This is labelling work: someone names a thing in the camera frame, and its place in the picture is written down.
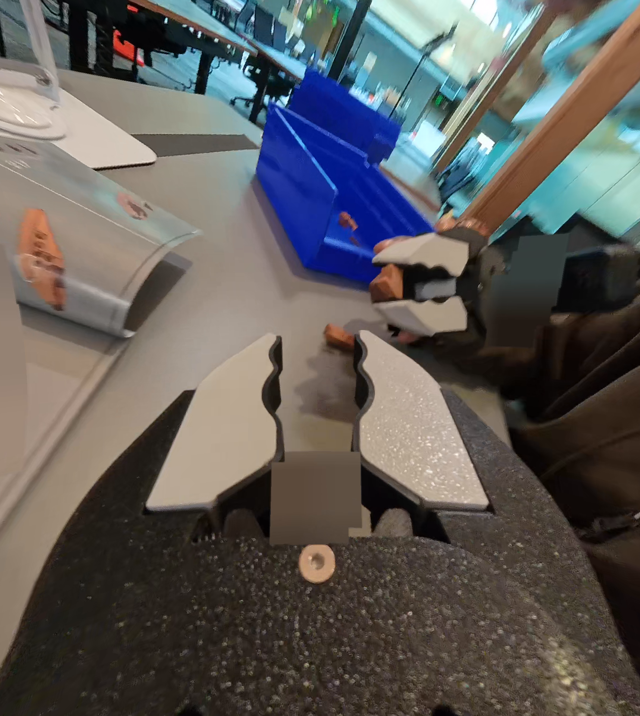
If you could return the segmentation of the wooden post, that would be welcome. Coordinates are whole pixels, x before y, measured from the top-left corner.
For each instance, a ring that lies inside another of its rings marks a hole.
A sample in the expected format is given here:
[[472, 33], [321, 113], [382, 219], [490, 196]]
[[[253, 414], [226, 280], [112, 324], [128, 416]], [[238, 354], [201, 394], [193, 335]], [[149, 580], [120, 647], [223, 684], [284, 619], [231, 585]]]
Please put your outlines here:
[[546, 70], [579, 49], [606, 42], [549, 106], [465, 214], [496, 231], [582, 140], [640, 83], [640, 1], [610, 1], [553, 42]]

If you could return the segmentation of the brown jacket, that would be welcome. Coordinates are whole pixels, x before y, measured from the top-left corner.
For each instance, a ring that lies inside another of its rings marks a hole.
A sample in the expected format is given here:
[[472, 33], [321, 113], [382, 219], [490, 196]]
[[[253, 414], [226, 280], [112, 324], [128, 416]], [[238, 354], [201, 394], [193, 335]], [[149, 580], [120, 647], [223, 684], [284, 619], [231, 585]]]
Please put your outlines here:
[[511, 437], [579, 537], [640, 676], [640, 366]]

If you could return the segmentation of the red plastic object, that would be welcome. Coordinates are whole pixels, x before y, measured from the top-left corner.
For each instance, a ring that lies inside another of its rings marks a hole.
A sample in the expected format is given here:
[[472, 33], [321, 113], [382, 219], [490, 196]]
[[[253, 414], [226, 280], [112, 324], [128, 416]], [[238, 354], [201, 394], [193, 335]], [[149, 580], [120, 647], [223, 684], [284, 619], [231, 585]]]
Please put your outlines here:
[[113, 31], [112, 47], [117, 56], [127, 59], [131, 63], [136, 61], [138, 67], [145, 67], [145, 59], [142, 50], [134, 46], [132, 43], [123, 40], [118, 29], [114, 29]]

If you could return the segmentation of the black column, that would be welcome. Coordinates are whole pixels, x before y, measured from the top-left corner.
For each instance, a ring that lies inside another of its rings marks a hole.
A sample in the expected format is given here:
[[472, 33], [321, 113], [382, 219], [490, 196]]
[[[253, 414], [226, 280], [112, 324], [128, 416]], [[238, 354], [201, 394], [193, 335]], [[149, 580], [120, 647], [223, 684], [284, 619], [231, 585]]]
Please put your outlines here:
[[371, 8], [372, 1], [356, 1], [351, 17], [346, 24], [339, 44], [333, 56], [332, 64], [326, 76], [334, 81], [338, 81], [349, 61], [349, 56], [353, 45], [360, 32], [361, 26]]

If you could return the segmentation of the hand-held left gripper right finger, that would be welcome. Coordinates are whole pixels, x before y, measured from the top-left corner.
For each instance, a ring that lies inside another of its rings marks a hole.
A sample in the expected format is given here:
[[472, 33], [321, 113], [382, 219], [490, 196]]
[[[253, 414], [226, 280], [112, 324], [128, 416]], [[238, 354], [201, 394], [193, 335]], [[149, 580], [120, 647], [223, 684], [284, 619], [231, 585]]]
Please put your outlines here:
[[354, 337], [352, 448], [369, 472], [422, 508], [486, 511], [489, 499], [440, 384], [377, 335]]

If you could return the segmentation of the orange toy brick assembly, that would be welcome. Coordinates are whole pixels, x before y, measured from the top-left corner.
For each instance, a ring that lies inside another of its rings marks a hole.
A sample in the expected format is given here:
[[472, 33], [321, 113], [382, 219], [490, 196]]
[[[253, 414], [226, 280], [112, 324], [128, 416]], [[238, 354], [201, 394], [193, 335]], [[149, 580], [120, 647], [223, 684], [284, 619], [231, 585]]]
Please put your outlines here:
[[369, 284], [369, 296], [373, 304], [403, 300], [405, 298], [403, 269], [395, 264], [382, 266], [379, 274]]

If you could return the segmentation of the grey desk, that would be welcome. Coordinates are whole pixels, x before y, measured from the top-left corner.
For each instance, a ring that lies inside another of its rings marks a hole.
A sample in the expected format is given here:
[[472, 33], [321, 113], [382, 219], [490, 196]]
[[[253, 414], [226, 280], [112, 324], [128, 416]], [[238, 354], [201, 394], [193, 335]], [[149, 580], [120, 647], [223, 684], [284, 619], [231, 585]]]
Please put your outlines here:
[[[190, 242], [210, 336], [260, 338], [279, 313], [251, 239]], [[244, 326], [248, 328], [244, 335]], [[334, 543], [328, 579], [302, 546], [213, 532], [270, 514], [271, 466], [211, 510], [145, 504], [196, 389], [179, 394], [92, 486], [48, 555], [0, 668], [0, 715], [506, 715], [520, 606], [477, 556], [434, 536]]]

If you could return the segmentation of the open instruction booklet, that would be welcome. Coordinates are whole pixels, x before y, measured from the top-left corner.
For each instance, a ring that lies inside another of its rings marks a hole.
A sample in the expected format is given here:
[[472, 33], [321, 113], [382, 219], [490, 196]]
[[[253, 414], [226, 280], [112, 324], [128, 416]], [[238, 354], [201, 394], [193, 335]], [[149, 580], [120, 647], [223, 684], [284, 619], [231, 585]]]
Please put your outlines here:
[[0, 529], [199, 236], [49, 142], [0, 137]]

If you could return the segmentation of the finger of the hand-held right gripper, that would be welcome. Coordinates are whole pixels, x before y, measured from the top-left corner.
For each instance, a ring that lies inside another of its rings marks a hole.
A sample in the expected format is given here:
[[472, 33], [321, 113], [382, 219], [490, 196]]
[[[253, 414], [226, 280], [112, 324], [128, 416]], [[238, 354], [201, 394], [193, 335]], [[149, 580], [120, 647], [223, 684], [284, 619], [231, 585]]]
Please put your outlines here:
[[376, 302], [373, 307], [388, 326], [420, 337], [461, 333], [468, 328], [468, 313], [458, 296], [443, 301], [403, 299]]
[[469, 246], [466, 242], [436, 233], [398, 236], [378, 246], [380, 249], [375, 251], [371, 260], [374, 266], [420, 267], [459, 276], [469, 262]]

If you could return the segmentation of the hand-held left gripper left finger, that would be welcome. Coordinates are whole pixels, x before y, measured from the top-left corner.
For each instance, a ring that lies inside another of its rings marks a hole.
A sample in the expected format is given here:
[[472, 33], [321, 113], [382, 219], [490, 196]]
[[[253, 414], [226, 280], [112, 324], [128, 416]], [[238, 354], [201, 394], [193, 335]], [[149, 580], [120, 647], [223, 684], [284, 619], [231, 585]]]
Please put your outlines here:
[[149, 512], [208, 511], [283, 454], [282, 339], [265, 334], [197, 386], [151, 488]]

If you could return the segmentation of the blue plastic bin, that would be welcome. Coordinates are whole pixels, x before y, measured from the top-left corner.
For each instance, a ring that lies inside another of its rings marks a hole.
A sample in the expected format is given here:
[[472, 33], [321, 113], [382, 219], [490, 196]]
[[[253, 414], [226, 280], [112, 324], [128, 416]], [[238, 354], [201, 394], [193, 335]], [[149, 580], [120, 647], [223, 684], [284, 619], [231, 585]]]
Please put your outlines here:
[[[266, 115], [256, 174], [302, 265], [312, 271], [367, 285], [379, 272], [371, 262], [376, 244], [432, 231], [363, 152], [278, 104]], [[357, 230], [339, 225], [341, 211]]]
[[372, 165], [390, 157], [401, 133], [396, 121], [313, 69], [293, 91], [289, 110], [360, 150]]

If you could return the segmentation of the black tripod stand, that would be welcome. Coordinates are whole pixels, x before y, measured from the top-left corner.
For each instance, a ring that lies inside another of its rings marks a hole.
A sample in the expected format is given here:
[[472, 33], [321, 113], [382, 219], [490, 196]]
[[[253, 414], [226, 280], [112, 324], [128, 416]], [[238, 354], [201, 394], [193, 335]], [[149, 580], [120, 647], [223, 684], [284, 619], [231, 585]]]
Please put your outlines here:
[[405, 102], [417, 99], [424, 92], [427, 93], [425, 104], [431, 103], [437, 95], [453, 101], [464, 91], [460, 81], [448, 70], [441, 69], [438, 61], [431, 59], [436, 51], [453, 40], [457, 28], [458, 23], [454, 23], [420, 48], [420, 58], [402, 91]]

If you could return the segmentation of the silver monitor stand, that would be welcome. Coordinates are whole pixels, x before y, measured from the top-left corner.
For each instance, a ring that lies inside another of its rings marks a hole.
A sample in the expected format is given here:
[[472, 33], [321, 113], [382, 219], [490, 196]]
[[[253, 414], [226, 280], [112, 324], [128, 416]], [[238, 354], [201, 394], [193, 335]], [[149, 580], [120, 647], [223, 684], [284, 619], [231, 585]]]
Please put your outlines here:
[[149, 166], [157, 155], [60, 87], [39, 1], [21, 1], [35, 61], [0, 57], [0, 138], [55, 145], [93, 170]]

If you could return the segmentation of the long wooden-edged table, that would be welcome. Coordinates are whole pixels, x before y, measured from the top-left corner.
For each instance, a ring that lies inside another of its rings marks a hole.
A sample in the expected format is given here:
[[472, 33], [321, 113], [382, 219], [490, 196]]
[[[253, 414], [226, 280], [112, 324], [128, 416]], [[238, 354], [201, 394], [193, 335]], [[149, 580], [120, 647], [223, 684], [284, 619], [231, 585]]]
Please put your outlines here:
[[200, 51], [195, 94], [206, 93], [214, 59], [231, 58], [233, 55], [231, 49], [237, 50], [240, 54], [247, 53], [252, 57], [257, 55], [257, 51], [239, 34], [192, 1], [125, 1], [124, 4], [134, 6], [137, 10], [161, 15], [168, 22], [185, 26], [187, 31], [195, 36], [195, 40], [176, 41]]

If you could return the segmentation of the person's right forearm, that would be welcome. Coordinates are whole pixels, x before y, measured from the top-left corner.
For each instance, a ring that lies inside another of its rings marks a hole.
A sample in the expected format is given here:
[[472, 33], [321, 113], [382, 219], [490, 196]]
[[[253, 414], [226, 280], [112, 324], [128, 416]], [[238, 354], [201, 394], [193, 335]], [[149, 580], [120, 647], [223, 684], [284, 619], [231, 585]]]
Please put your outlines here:
[[542, 327], [532, 348], [483, 348], [459, 366], [523, 404], [533, 423], [567, 415], [602, 395], [640, 407], [640, 292], [623, 309], [569, 314]]

